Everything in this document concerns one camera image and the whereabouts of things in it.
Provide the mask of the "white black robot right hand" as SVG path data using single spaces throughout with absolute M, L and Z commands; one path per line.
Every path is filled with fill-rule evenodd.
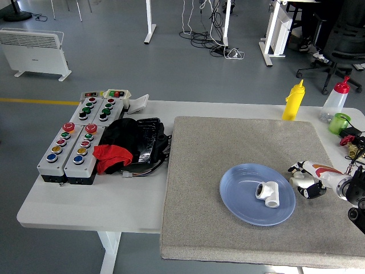
M 289 183 L 307 199 L 315 199 L 328 188 L 341 199 L 346 199 L 346 190 L 351 176 L 323 164 L 311 161 L 298 162 L 288 169 L 292 173 Z

